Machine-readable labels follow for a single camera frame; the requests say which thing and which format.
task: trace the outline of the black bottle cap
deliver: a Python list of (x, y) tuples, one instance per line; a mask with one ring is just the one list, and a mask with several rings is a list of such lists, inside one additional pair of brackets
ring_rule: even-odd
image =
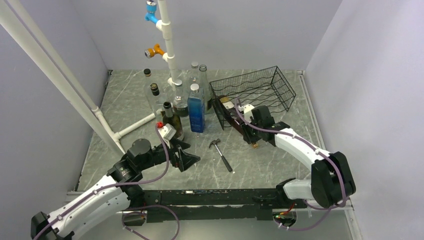
[(146, 75), (146, 77), (150, 77), (150, 75), (152, 75), (152, 72), (150, 72), (150, 69), (146, 68), (143, 71), (144, 75)]
[(171, 103), (169, 101), (166, 101), (166, 102), (163, 103), (163, 107), (165, 109), (170, 109), (171, 108)]
[(156, 83), (150, 84), (150, 90), (151, 90), (151, 93), (153, 94), (153, 96), (159, 95), (159, 87)]

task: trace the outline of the hammer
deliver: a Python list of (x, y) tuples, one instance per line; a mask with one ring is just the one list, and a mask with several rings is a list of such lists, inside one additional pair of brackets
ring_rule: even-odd
[(227, 159), (225, 158), (225, 156), (223, 155), (223, 153), (220, 151), (220, 149), (218, 148), (218, 143), (220, 143), (221, 140), (218, 138), (216, 140), (213, 140), (210, 142), (209, 144), (209, 148), (211, 148), (212, 145), (215, 145), (216, 150), (218, 150), (219, 155), (221, 155), (221, 159), (224, 162), (226, 169), (228, 170), (228, 172), (232, 172), (233, 169), (231, 168), (230, 164), (228, 163)]

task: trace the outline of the wire basket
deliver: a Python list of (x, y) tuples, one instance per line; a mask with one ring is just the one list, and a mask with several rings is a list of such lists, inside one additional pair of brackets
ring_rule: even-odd
[(288, 111), (296, 97), (295, 91), (278, 66), (211, 81), (209, 84), (214, 97), (213, 108), (222, 129), (231, 125), (225, 120), (223, 108), (219, 103), (221, 96), (227, 96), (232, 101), (239, 97), (243, 105), (265, 105), (271, 114)]

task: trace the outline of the bottle cap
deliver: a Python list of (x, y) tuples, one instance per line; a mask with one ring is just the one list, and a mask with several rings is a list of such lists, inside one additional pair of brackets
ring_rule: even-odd
[(148, 68), (146, 68), (146, 69), (143, 71), (143, 73), (144, 73), (144, 75), (146, 75), (147, 77), (149, 77), (149, 76), (152, 74), (152, 72), (150, 72), (150, 69), (148, 69)]
[(171, 108), (171, 103), (169, 101), (166, 101), (166, 102), (163, 103), (163, 107), (165, 109), (170, 109)]
[(159, 87), (158, 87), (158, 85), (157, 85), (156, 83), (152, 83), (152, 84), (150, 84), (150, 90), (151, 90), (151, 93), (152, 93), (154, 96), (159, 95)]
[(173, 84), (175, 84), (175, 87), (181, 87), (183, 85), (183, 81), (177, 79), (173, 82)]
[(200, 66), (199, 66), (199, 70), (200, 70), (201, 72), (206, 72), (206, 70), (208, 70), (208, 68), (206, 67), (206, 65), (205, 65), (205, 64), (202, 64), (202, 65), (200, 65)]
[(197, 61), (191, 62), (191, 68), (192, 69), (197, 69), (198, 67), (199, 67), (199, 63)]
[(190, 85), (190, 89), (192, 91), (198, 91), (199, 90), (199, 84), (193, 83), (192, 85)]

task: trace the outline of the orange valve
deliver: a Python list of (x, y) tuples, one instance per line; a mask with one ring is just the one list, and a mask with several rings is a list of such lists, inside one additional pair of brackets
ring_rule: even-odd
[(161, 49), (161, 46), (159, 46), (158, 43), (156, 43), (153, 48), (148, 48), (144, 50), (144, 55), (148, 59), (153, 58), (153, 56), (155, 56), (156, 54), (160, 54), (161, 56), (165, 54), (165, 52)]

